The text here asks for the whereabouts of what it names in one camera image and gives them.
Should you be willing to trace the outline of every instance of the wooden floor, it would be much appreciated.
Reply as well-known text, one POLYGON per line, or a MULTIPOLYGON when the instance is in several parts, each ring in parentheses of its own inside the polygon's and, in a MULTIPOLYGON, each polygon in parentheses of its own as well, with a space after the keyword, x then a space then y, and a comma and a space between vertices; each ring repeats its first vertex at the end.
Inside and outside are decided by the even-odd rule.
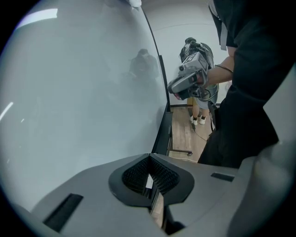
POLYGON ((211 133, 210 117, 206 117, 205 125, 198 124, 193 129, 194 125, 190 122, 188 107, 172 108, 173 112, 173 149, 175 150, 190 150, 192 156, 187 156, 186 153, 171 151, 169 156, 175 158, 188 158, 197 162, 206 144, 209 134, 211 133))

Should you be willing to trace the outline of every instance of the white curved panel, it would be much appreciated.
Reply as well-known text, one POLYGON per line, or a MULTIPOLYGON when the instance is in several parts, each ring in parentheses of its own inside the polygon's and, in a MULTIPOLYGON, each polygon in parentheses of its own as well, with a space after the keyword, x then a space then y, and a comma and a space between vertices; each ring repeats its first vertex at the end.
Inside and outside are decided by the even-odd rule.
MULTIPOLYGON (((34 9, 46 10, 42 3, 34 9)), ((151 152, 167 103, 140 8, 119 0, 47 8, 56 18, 16 29, 0 62, 0 171, 27 210, 86 168, 151 152)))

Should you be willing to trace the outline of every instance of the bracelet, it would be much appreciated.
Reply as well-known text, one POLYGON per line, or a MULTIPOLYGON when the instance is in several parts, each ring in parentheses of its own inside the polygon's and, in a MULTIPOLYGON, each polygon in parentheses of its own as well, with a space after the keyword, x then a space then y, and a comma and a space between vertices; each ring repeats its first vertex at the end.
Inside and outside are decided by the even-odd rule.
POLYGON ((220 68, 222 68, 222 69, 225 69, 225 70, 227 70, 228 72, 230 72, 230 73, 233 73, 233 71, 231 71, 230 69, 228 69, 227 67, 225 67, 225 66, 222 66, 222 65, 220 65, 220 64, 218 64, 218 65, 215 65, 215 67, 220 67, 220 68))

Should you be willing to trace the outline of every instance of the shoe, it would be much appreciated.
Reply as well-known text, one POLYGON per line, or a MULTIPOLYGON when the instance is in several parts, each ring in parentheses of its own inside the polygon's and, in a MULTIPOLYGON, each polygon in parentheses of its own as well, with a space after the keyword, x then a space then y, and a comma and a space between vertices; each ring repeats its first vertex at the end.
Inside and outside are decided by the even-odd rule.
POLYGON ((192 124, 197 126, 197 120, 193 120, 193 116, 190 117, 190 121, 191 121, 192 124))
POLYGON ((200 125, 205 125, 205 118, 202 119, 202 117, 200 117, 199 124, 200 125))

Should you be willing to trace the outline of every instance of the white wall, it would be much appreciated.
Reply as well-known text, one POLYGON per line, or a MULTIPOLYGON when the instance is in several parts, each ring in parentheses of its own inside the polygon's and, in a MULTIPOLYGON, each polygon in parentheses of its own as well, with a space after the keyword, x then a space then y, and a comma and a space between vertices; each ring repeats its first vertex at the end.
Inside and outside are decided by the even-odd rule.
MULTIPOLYGON (((159 54, 163 56, 167 81, 177 76, 179 53, 188 37, 206 43, 213 51, 214 63, 221 63, 228 53, 220 49, 217 30, 207 0, 144 0, 142 7, 151 25, 159 54)), ((227 83, 220 84, 217 103, 225 98, 227 83)), ((185 104, 170 94, 172 105, 185 104)))

